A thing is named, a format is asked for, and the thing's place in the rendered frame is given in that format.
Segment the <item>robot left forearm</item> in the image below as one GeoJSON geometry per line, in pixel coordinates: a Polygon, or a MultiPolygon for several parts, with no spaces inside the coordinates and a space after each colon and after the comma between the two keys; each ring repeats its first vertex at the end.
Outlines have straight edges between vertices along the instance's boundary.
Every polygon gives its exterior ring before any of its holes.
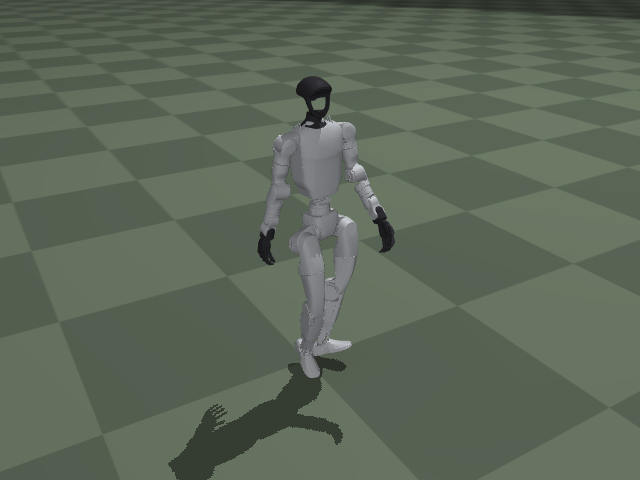
{"type": "MultiPolygon", "coordinates": [[[[371,184],[369,183],[366,175],[363,180],[360,180],[360,182],[354,187],[354,189],[356,193],[359,194],[361,201],[364,205],[364,208],[368,211],[370,218],[375,220],[378,217],[375,208],[377,206],[380,206],[380,207],[382,206],[379,204],[379,201],[376,198],[374,192],[372,191],[370,185],[371,184]]],[[[385,210],[384,210],[384,213],[385,213],[385,210]]]]}

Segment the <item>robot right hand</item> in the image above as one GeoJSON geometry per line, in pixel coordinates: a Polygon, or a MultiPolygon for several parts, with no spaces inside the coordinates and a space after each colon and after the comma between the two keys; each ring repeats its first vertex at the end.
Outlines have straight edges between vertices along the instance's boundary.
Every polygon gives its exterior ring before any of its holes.
{"type": "Polygon", "coordinates": [[[258,253],[260,255],[260,257],[262,258],[262,260],[268,264],[268,265],[274,265],[275,263],[275,259],[273,258],[270,248],[271,248],[271,243],[270,240],[274,239],[274,234],[275,234],[275,230],[273,228],[269,229],[267,231],[267,235],[265,236],[262,232],[260,232],[260,239],[258,242],[258,253]],[[269,259],[273,262],[271,262],[270,260],[268,260],[268,256],[269,259]],[[270,263],[271,262],[271,263],[270,263]]]}

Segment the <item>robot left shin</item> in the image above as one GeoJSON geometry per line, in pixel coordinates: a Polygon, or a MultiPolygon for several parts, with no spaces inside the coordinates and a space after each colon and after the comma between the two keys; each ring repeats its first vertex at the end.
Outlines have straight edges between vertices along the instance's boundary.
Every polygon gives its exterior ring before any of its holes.
{"type": "MultiPolygon", "coordinates": [[[[345,288],[346,289],[346,288],[345,288]]],[[[337,320],[341,305],[342,305],[342,301],[343,301],[343,297],[344,297],[344,293],[345,290],[343,292],[343,295],[340,295],[337,299],[335,300],[326,300],[325,299],[325,306],[326,306],[326,314],[323,318],[323,327],[321,330],[321,333],[318,337],[318,345],[321,346],[324,342],[324,344],[327,342],[327,339],[329,338],[329,335],[331,333],[331,330],[337,320]],[[332,326],[333,325],[333,326],[332,326]],[[326,340],[324,341],[325,337],[327,335],[326,340]],[[321,343],[321,344],[319,344],[321,343]]],[[[324,345],[323,344],[323,345],[324,345]]]]}

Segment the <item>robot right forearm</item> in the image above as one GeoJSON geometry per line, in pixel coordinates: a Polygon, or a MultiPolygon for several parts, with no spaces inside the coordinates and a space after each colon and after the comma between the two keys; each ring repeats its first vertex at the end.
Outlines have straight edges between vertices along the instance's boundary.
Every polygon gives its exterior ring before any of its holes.
{"type": "Polygon", "coordinates": [[[280,210],[283,205],[282,200],[276,200],[278,194],[277,186],[272,184],[266,199],[266,210],[263,217],[263,223],[260,227],[260,231],[266,236],[267,231],[273,228],[276,232],[276,226],[279,222],[280,210]]]}

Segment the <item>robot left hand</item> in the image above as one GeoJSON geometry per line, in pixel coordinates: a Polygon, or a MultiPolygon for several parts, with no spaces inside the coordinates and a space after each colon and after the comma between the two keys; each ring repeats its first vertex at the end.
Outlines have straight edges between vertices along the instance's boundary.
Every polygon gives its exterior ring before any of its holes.
{"type": "Polygon", "coordinates": [[[394,229],[392,228],[390,223],[386,221],[387,216],[385,215],[383,208],[380,206],[377,206],[375,210],[378,217],[375,220],[373,219],[372,220],[374,224],[378,224],[379,234],[380,234],[380,237],[382,238],[383,248],[382,250],[379,251],[379,253],[381,252],[384,253],[384,252],[390,251],[391,247],[395,243],[395,239],[393,236],[394,229]]]}

